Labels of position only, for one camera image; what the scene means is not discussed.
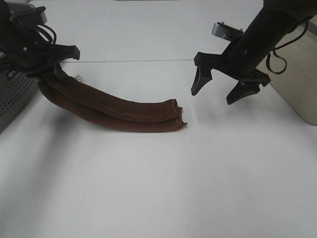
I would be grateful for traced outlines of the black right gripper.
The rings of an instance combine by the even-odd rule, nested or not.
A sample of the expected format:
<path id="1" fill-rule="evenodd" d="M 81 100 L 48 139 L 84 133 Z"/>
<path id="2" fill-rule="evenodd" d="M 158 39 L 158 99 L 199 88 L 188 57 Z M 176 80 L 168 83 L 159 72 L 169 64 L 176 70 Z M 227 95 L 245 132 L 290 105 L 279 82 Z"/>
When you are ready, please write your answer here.
<path id="1" fill-rule="evenodd" d="M 259 83 L 262 86 L 270 83 L 270 77 L 257 70 L 257 66 L 269 51 L 270 44 L 266 38 L 244 34 L 233 39 L 221 55 L 197 52 L 194 57 L 197 70 L 191 94 L 197 95 L 212 80 L 211 70 L 219 69 L 219 65 L 222 72 L 242 81 L 238 82 L 227 95 L 228 105 L 259 93 Z"/>

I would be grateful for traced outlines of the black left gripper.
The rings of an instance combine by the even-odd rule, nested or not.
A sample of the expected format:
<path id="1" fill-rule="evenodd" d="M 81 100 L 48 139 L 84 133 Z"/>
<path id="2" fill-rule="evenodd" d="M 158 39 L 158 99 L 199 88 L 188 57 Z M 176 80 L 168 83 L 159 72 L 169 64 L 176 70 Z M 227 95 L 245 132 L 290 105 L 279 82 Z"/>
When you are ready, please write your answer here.
<path id="1" fill-rule="evenodd" d="M 0 24 L 0 52 L 9 59 L 12 69 L 30 76 L 50 74 L 55 81 L 65 82 L 66 73 L 53 56 L 59 61 L 79 60 L 80 50 L 55 43 L 55 31 L 44 24 L 31 28 L 13 22 Z"/>

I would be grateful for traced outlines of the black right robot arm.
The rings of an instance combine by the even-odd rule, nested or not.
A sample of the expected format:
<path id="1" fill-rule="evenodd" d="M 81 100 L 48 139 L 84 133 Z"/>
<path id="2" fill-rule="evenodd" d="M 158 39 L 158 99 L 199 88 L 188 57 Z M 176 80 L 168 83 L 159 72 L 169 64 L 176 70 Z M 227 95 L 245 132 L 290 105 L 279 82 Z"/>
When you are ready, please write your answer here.
<path id="1" fill-rule="evenodd" d="M 235 80 L 237 85 L 227 95 L 229 105 L 257 94 L 260 86 L 267 86 L 270 77 L 257 66 L 263 59 L 270 60 L 281 39 L 299 25 L 308 24 L 317 13 L 315 0 L 265 0 L 263 7 L 243 31 L 223 22 L 214 24 L 212 34 L 230 43 L 220 55 L 198 52 L 194 58 L 197 66 L 192 95 L 212 80 L 211 71 L 218 70 Z"/>

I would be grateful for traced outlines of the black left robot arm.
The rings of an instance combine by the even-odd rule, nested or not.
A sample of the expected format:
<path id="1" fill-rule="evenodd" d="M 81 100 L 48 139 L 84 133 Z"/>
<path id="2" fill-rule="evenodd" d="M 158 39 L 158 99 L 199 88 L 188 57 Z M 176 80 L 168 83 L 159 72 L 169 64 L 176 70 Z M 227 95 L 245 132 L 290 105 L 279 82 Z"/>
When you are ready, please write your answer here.
<path id="1" fill-rule="evenodd" d="M 0 70 L 28 76 L 50 76 L 64 82 L 68 75 L 60 63 L 80 58 L 76 46 L 57 44 L 56 32 L 46 25 L 46 8 L 23 3 L 13 11 L 13 2 L 0 2 Z"/>

